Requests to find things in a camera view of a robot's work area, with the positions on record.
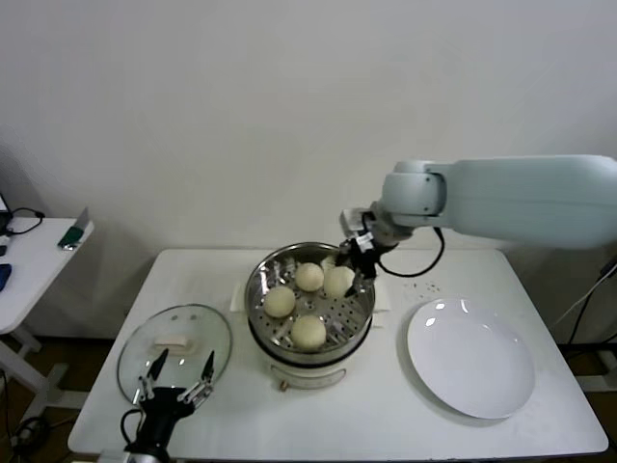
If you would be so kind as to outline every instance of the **white table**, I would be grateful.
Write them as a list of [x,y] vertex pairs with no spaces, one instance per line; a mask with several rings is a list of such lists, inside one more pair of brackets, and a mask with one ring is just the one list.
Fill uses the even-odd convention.
[[[228,310],[267,250],[168,250],[154,263],[94,383],[68,444],[99,454],[122,449],[121,414],[129,404],[116,383],[124,342],[150,316],[172,305],[204,303],[229,320],[234,344],[227,370],[197,413],[181,421],[171,456],[234,460],[428,460],[531,457],[599,452],[607,440],[576,379],[505,257],[492,250],[446,251],[430,274],[384,279],[392,310],[371,330],[353,366],[335,386],[287,390],[269,376],[243,313]],[[420,267],[433,251],[396,251],[393,268]],[[431,284],[440,290],[431,291]],[[464,416],[422,384],[404,348],[414,308],[442,296],[492,304],[529,346],[536,388],[506,420]]]
[[[38,219],[15,218],[11,221],[11,227],[17,231],[26,230],[37,222]],[[75,219],[46,218],[34,230],[14,236],[7,254],[0,258],[0,263],[13,266],[7,285],[0,291],[0,334],[11,333],[22,344],[19,352],[13,352],[0,342],[0,368],[35,393],[24,419],[39,415],[47,406],[81,408],[87,396],[87,393],[56,388],[67,371],[67,365],[55,365],[45,377],[23,359],[29,350],[39,351],[40,343],[19,326],[80,249],[81,246],[75,251],[63,251],[57,246],[74,222]],[[82,242],[88,239],[93,229],[90,223]]]

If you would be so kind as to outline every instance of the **stainless steel steamer basket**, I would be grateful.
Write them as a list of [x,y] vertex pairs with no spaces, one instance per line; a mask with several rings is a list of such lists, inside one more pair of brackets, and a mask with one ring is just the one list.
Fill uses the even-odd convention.
[[[304,292],[296,287],[295,272],[305,262],[321,264],[338,254],[338,248],[324,243],[298,243],[275,251],[260,262],[245,289],[245,307],[249,326],[257,344],[271,357],[293,367],[319,368],[341,361],[364,341],[370,328],[375,290],[362,287],[355,296],[329,299],[323,287]],[[273,318],[263,310],[263,299],[274,286],[285,285],[296,295],[296,307],[290,316]],[[306,352],[293,345],[291,326],[296,318],[312,314],[326,325],[326,343],[316,352]]]

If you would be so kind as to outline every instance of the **floor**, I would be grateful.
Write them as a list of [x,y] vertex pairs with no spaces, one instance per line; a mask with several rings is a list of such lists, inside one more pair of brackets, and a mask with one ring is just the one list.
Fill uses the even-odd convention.
[[[11,348],[16,349],[17,344],[10,338],[1,338]],[[98,371],[100,370],[107,352],[111,348],[111,341],[104,340],[57,340],[41,339],[43,349],[39,353],[28,355],[28,361],[41,373],[46,374],[51,367],[58,363],[69,363],[68,374],[61,383],[64,389],[75,391],[87,391],[94,383]],[[570,367],[577,374],[597,374],[603,372],[600,361],[593,354],[580,355],[573,358]],[[592,407],[599,416],[606,432],[617,440],[617,393],[611,394],[589,394],[587,395]],[[26,409],[32,394],[14,381],[9,383],[9,426],[14,430],[19,417]],[[2,394],[0,403],[5,406],[6,396]],[[28,455],[31,463],[70,463],[76,455],[67,449],[68,434],[72,428],[72,423],[77,418],[75,411],[49,409],[44,417],[52,425],[49,437],[40,448]],[[0,463],[7,463],[11,459],[12,452],[8,445],[6,436],[6,426],[4,418],[0,420]],[[85,458],[80,460],[95,461],[95,458]],[[556,458],[550,460],[551,463],[615,463],[617,462],[617,452],[613,449],[607,450],[600,455],[577,456],[570,458]]]

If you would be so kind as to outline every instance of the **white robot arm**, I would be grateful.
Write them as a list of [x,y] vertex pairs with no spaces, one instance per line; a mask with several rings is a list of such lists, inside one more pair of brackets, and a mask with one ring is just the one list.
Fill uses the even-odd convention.
[[596,155],[399,162],[370,209],[346,209],[341,261],[357,280],[418,227],[553,248],[617,239],[617,162]]

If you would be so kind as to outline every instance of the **white plate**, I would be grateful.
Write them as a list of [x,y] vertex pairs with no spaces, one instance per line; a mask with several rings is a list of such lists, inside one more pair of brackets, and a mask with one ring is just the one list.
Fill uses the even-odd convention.
[[463,299],[438,299],[414,314],[407,345],[422,381],[451,407],[477,418],[505,418],[533,391],[524,342],[497,315]]

